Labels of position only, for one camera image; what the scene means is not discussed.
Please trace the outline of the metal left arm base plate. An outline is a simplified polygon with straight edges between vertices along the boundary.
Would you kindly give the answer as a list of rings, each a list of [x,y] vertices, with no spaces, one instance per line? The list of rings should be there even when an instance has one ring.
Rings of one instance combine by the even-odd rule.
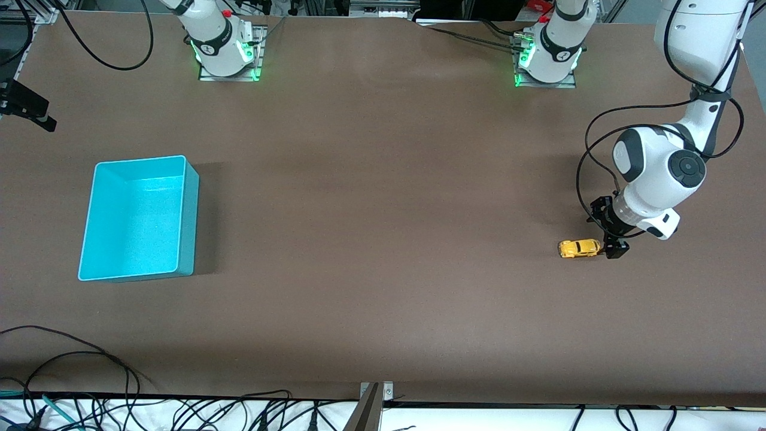
[[[533,34],[528,32],[514,32],[509,37],[512,42],[512,47],[515,49],[513,53],[513,73],[515,79],[515,87],[538,87],[538,88],[555,88],[555,89],[574,89],[576,87],[576,79],[574,70],[577,66],[577,59],[580,52],[575,55],[572,64],[569,66],[567,75],[561,79],[561,81],[548,83],[541,81],[534,77],[528,70],[528,67],[533,61],[534,55],[539,52],[536,48],[536,44],[533,41]]]

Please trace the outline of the silver metal bracket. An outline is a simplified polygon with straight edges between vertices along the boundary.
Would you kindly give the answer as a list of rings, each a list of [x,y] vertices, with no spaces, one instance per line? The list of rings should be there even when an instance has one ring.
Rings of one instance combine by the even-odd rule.
[[[383,381],[379,382],[381,386],[381,393],[383,393],[382,398],[383,401],[391,401],[394,399],[394,383],[392,381]],[[364,396],[364,393],[367,392],[367,389],[371,387],[372,382],[362,382],[360,384],[360,390],[359,390],[359,398],[362,398]]]

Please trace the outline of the yellow beetle toy car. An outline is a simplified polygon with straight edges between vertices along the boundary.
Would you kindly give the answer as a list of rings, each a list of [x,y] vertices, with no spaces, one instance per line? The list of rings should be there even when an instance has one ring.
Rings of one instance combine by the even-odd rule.
[[[564,259],[574,259],[574,257],[595,257],[602,251],[602,245],[599,240],[585,238],[580,240],[564,240],[558,243],[558,250]]]

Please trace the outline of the turquoise plastic bin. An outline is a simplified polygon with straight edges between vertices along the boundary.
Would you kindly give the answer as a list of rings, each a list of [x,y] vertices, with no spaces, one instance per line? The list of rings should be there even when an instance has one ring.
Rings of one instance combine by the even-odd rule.
[[[183,155],[96,164],[78,278],[129,282],[194,273],[200,176]]]

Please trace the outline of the brown table cover mat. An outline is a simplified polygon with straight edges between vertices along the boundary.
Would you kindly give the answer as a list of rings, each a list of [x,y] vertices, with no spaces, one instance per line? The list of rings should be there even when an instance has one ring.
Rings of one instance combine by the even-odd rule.
[[[256,83],[197,79],[174,16],[139,70],[98,65],[61,22],[20,80],[57,130],[0,120],[0,374],[75,350],[143,393],[474,403],[766,403],[766,115],[745,63],[742,137],[677,207],[678,232],[618,260],[575,175],[590,120],[684,100],[648,26],[592,29],[574,90],[402,19],[296,17]],[[77,278],[93,170],[181,154],[200,175],[191,277]]]

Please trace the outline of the aluminium frame profile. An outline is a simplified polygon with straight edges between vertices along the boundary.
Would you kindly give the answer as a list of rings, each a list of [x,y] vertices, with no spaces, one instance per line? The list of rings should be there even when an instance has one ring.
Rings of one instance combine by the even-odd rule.
[[[47,25],[57,18],[50,0],[0,0],[0,23]]]

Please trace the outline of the grey metal bar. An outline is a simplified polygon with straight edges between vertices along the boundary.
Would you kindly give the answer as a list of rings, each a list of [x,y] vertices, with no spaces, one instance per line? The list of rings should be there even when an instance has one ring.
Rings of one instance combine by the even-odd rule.
[[[363,384],[361,396],[342,431],[380,431],[385,382]]]

